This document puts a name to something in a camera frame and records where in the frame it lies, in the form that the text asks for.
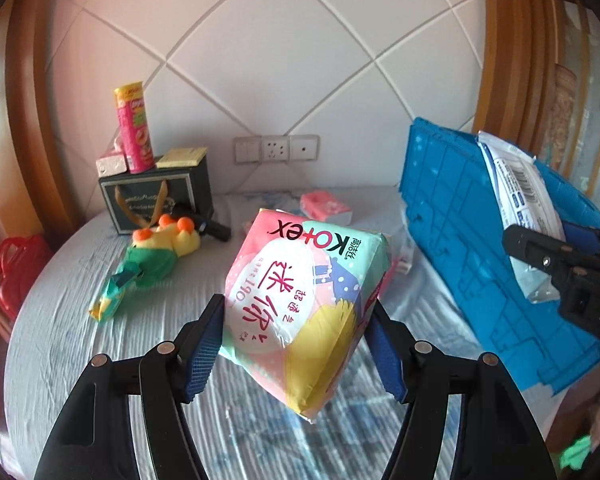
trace tiled wall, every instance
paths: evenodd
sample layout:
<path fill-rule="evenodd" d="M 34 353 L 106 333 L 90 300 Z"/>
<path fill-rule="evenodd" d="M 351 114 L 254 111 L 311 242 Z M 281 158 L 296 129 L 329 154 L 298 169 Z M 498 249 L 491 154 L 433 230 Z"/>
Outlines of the tiled wall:
<path fill-rule="evenodd" d="M 47 78 L 78 204 L 104 208 L 94 160 L 136 80 L 155 151 L 209 146 L 214 192 L 396 184 L 415 116 L 470 128 L 484 21 L 484 0 L 56 0 Z M 319 159 L 237 166 L 250 134 L 318 134 Z"/>

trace wall outlet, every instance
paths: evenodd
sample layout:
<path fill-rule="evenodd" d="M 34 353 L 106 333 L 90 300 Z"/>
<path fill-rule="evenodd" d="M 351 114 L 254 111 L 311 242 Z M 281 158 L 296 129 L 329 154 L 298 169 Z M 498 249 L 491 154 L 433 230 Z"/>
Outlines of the wall outlet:
<path fill-rule="evenodd" d="M 285 136 L 261 137 L 263 162 L 289 160 L 289 138 Z"/>
<path fill-rule="evenodd" d="M 289 135 L 291 160 L 317 160 L 320 137 L 317 135 Z"/>
<path fill-rule="evenodd" d="M 234 139 L 236 164 L 260 162 L 260 137 L 237 137 Z"/>

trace white plastic package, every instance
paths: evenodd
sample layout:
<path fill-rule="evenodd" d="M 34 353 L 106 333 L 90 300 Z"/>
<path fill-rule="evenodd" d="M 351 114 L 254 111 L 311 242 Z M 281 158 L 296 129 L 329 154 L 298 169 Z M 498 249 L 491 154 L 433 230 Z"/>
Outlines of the white plastic package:
<path fill-rule="evenodd" d="M 562 221 L 534 165 L 535 159 L 485 132 L 478 134 L 478 146 L 500 207 L 502 227 L 517 224 L 564 241 Z M 542 270 L 515 258 L 511 259 L 511 265 L 520 290 L 529 301 L 540 303 L 560 298 L 551 278 Z"/>

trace barcode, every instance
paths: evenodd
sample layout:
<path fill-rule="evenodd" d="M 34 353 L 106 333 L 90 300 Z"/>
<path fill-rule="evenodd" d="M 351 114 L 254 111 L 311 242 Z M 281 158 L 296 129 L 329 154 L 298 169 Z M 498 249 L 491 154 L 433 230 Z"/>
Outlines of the barcode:
<path fill-rule="evenodd" d="M 520 189 L 522 193 L 525 195 L 525 198 L 529 200 L 529 202 L 537 202 L 538 197 L 536 196 L 536 192 L 531 187 L 528 178 L 526 177 L 526 171 L 522 167 L 510 166 L 511 171 L 516 176 L 516 180 L 520 184 Z"/>

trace brown ribbon handle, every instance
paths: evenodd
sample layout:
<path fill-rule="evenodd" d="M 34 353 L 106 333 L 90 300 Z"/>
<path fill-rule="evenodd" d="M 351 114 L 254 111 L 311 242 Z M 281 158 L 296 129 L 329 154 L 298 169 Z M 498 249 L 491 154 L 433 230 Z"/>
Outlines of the brown ribbon handle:
<path fill-rule="evenodd" d="M 116 202 L 118 203 L 118 206 L 120 206 L 120 209 L 122 209 L 122 212 L 126 215 L 126 217 L 129 218 L 129 220 L 131 220 L 134 224 L 140 227 L 147 228 L 154 225 L 162 215 L 162 208 L 164 207 L 164 201 L 167 199 L 167 193 L 167 181 L 163 180 L 162 184 L 160 184 L 160 191 L 158 192 L 158 197 L 155 200 L 154 213 L 151 215 L 151 220 L 148 222 L 140 215 L 137 215 L 136 213 L 131 211 L 131 209 L 129 209 L 129 206 L 126 204 L 126 200 L 122 196 L 122 192 L 120 191 L 120 186 L 116 186 Z"/>

